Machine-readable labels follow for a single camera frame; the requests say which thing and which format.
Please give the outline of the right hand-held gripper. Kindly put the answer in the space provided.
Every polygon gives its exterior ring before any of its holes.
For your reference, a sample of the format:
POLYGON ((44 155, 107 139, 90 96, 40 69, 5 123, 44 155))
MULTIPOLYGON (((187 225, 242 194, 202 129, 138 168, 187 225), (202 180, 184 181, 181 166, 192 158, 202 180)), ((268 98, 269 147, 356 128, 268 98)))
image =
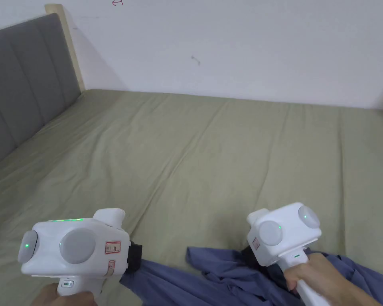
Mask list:
POLYGON ((277 264, 282 271, 306 264, 307 246, 322 235, 314 211, 300 202, 276 210, 260 209, 247 216, 249 246, 260 266, 277 264))

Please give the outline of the person's right hand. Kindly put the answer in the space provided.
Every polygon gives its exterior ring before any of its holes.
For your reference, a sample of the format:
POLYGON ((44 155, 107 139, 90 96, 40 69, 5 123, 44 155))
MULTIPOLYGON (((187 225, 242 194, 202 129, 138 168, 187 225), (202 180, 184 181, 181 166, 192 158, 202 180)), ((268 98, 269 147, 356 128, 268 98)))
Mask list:
POLYGON ((320 253, 308 255, 308 262, 284 271, 289 290, 297 288, 303 280, 332 306, 380 306, 372 296, 350 283, 320 253))

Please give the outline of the person's left hand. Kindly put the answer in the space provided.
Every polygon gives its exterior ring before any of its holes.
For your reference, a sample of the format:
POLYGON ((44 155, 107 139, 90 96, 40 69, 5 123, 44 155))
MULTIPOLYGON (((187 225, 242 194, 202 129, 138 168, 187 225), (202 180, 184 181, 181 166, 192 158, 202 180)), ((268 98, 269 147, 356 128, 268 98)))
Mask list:
POLYGON ((44 286, 31 303, 31 306, 97 306, 91 292, 60 296, 57 287, 58 284, 56 283, 44 286))

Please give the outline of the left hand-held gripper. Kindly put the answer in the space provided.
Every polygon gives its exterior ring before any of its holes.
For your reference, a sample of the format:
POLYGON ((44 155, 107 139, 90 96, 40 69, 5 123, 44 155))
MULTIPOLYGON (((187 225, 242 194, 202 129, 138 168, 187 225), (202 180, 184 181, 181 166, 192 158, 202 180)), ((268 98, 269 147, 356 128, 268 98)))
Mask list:
POLYGON ((109 277, 134 273, 141 266, 142 245, 122 229, 124 218, 124 210, 106 208, 91 218, 36 223, 20 245, 22 274, 59 279, 60 296, 99 296, 109 277))

